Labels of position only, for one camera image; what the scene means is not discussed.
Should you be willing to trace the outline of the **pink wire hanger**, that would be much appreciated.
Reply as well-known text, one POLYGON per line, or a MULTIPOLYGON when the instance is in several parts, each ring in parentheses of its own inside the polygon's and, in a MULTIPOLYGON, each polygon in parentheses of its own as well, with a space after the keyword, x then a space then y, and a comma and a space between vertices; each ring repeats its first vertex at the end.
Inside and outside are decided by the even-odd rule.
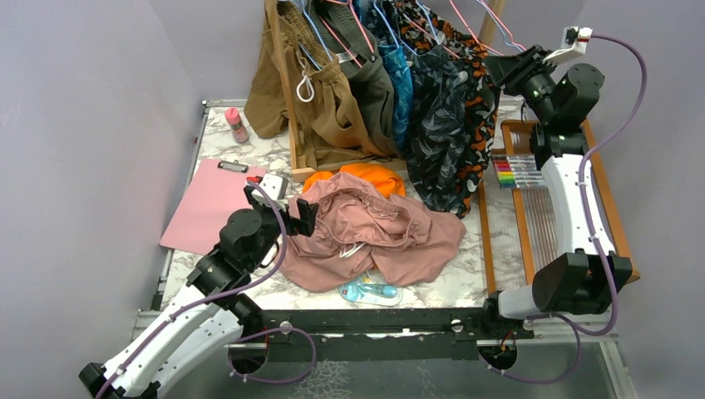
POLYGON ((466 32, 476 39, 485 51, 492 56, 504 56, 519 53, 527 49, 521 44, 509 26, 503 20, 503 12, 508 4, 505 0, 471 1, 478 7, 481 17, 480 26, 470 22, 461 6, 463 1, 448 1, 466 32))

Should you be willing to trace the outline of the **pink shorts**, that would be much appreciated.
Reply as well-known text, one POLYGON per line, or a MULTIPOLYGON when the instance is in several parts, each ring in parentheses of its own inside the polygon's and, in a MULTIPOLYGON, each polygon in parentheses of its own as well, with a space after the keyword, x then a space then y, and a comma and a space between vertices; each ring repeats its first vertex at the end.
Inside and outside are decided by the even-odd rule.
POLYGON ((319 180, 299 195, 317 204, 313 234, 289 236, 281 273, 324 293, 372 268, 391 285, 430 283, 459 252, 465 225, 402 195, 384 196, 349 173, 319 180))

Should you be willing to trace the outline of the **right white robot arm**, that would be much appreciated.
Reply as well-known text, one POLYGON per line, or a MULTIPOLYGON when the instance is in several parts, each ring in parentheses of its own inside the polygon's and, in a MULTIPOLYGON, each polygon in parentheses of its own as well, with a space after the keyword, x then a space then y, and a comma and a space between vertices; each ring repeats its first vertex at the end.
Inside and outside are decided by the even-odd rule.
POLYGON ((489 56, 485 65, 491 81, 506 95, 521 96, 538 118, 530 152, 553 206, 558 255, 528 286, 498 293, 495 306, 480 315, 481 331, 499 338, 512 329, 513 320, 616 313, 633 265, 604 232, 583 126, 599 100, 603 73, 578 63, 555 80, 551 55, 539 46, 514 56, 489 56))

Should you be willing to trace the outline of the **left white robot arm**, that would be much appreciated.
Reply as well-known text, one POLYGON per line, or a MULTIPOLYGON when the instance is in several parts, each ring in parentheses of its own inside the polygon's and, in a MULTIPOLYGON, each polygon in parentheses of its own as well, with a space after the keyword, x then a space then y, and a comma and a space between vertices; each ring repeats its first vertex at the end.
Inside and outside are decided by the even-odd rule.
POLYGON ((162 398, 226 344, 265 334, 263 311, 245 292, 279 270, 289 236, 313 234, 319 206, 281 205, 253 182, 244 194, 250 206, 230 215, 170 304, 113 358, 80 371, 91 397, 162 398))

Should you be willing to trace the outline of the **orange camo hanging shorts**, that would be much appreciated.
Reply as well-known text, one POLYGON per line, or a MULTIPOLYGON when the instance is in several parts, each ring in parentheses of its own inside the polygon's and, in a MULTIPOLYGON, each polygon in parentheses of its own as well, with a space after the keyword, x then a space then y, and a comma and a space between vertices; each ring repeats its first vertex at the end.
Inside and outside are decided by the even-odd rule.
MULTIPOLYGON (((468 33, 455 30, 470 36, 468 33)), ((470 56, 459 61, 470 74, 467 80, 466 99, 464 100, 465 143, 456 180, 456 188, 462 190, 465 203, 468 206, 465 215, 470 210, 472 198, 481 185, 490 164, 500 99, 500 91, 488 77, 483 62, 488 53, 476 39, 471 38, 474 46, 470 56)))

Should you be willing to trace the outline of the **dark leaf print shorts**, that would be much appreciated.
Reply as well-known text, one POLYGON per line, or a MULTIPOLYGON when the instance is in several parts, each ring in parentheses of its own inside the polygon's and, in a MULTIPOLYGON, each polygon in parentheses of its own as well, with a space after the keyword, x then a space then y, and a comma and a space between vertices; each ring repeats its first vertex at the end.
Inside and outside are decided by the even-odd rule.
POLYGON ((459 63, 473 48, 417 1, 395 1, 390 9, 401 42, 412 49, 412 105, 407 127, 408 174, 424 204, 462 218, 468 210, 456 188, 464 137, 464 100, 469 72, 459 63))

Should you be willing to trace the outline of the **blue patterned hanging shorts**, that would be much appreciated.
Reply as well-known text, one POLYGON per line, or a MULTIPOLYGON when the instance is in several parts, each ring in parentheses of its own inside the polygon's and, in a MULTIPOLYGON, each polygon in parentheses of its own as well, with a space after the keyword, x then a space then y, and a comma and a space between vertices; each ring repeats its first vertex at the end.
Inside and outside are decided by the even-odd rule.
POLYGON ((401 38, 391 21, 391 6, 385 1, 369 1, 363 17, 366 28, 377 39, 382 64, 394 90, 392 138, 403 152, 407 148, 407 129, 412 110, 412 74, 401 38))

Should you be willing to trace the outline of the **dark green hanging shorts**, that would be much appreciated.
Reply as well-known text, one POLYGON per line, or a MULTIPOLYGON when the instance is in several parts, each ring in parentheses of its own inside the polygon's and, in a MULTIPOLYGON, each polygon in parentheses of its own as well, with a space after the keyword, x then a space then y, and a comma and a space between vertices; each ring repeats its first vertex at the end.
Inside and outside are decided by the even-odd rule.
POLYGON ((369 151, 397 155, 392 126, 395 90, 375 37, 362 25, 351 1, 311 1, 306 10, 348 79, 372 143, 369 151))

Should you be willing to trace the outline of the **packaged blue toothbrush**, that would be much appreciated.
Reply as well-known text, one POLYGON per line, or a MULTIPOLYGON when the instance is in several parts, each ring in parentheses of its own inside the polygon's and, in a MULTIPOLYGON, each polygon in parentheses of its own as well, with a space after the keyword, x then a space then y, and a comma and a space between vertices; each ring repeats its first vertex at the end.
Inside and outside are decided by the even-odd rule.
POLYGON ((351 303, 394 307, 402 302, 401 288, 373 280, 368 274, 338 287, 339 295, 351 303))

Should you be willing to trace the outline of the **pink clipboard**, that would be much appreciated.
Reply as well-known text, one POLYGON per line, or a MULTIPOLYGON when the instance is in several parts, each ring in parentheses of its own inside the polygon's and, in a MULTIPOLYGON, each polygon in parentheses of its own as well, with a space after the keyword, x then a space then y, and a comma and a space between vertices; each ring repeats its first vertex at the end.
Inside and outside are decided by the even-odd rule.
POLYGON ((160 238, 160 246, 207 254, 218 242, 230 215, 249 209, 244 187, 266 170, 213 158, 203 159, 160 238))

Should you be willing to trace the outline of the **coloured marker set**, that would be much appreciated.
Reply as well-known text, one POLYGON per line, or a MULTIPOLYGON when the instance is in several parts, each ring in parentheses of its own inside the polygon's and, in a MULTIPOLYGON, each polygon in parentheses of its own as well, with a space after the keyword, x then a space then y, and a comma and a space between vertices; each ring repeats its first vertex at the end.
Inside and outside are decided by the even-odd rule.
POLYGON ((508 190, 529 190, 547 186, 531 154, 493 155, 499 186, 508 190))

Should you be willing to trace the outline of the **pink bottle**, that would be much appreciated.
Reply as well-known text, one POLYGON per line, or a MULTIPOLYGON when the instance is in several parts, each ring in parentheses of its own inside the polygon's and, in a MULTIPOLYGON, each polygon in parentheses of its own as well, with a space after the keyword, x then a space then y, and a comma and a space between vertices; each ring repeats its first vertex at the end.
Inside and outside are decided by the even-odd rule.
POLYGON ((237 108, 228 108, 224 113, 224 118, 229 125, 231 135, 237 143, 243 144, 249 140, 249 131, 244 125, 242 116, 237 108))

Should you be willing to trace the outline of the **wooden dish rack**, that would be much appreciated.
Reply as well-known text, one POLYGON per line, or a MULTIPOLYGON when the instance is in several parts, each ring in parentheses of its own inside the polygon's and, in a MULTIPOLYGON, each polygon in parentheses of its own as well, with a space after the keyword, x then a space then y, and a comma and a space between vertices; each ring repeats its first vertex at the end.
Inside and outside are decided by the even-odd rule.
MULTIPOLYGON (((518 116, 500 119, 496 130, 496 155, 529 154, 534 121, 518 116)), ((618 255, 632 258, 622 220, 614 202, 604 162, 599 153, 591 157, 597 210, 603 229, 618 255)), ((546 188, 502 189, 494 166, 487 171, 480 198, 482 238, 486 251, 487 290, 518 288, 533 282, 535 273, 557 255, 556 218, 546 188)))

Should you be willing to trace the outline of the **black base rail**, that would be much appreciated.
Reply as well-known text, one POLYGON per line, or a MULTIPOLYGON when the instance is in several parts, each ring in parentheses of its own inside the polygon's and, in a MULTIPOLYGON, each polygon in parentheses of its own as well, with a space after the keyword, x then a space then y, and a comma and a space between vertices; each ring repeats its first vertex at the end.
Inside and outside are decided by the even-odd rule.
POLYGON ((266 310, 264 327, 290 323, 312 336, 270 331, 264 338, 228 346, 235 360, 270 362, 396 361, 479 358, 482 341, 495 345, 522 323, 479 308, 266 310))

